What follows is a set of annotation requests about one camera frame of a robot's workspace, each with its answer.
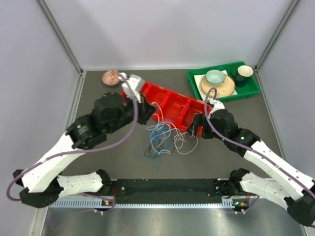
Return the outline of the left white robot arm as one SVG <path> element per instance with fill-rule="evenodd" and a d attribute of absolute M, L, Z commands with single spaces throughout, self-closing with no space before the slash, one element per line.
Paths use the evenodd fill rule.
<path fill-rule="evenodd" d="M 79 176 L 63 176 L 63 170 L 78 157 L 97 152 L 95 146 L 105 142 L 107 135 L 130 123 L 145 125 L 156 111 L 142 94 L 104 94 L 95 101 L 92 112 L 78 117 L 36 164 L 13 173 L 14 182 L 23 187 L 19 201 L 43 208 L 70 195 L 105 196 L 112 188 L 105 170 Z"/>

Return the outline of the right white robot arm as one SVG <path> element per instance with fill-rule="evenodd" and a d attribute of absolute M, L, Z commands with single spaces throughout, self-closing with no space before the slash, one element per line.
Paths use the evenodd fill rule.
<path fill-rule="evenodd" d="M 312 227 L 315 221 L 315 180 L 300 172 L 252 131 L 240 128 L 226 109 L 211 114 L 195 114 L 187 131 L 203 139 L 217 138 L 232 152 L 258 166 L 272 181 L 238 169 L 230 176 L 230 190 L 237 195 L 250 192 L 281 206 L 299 224 Z"/>

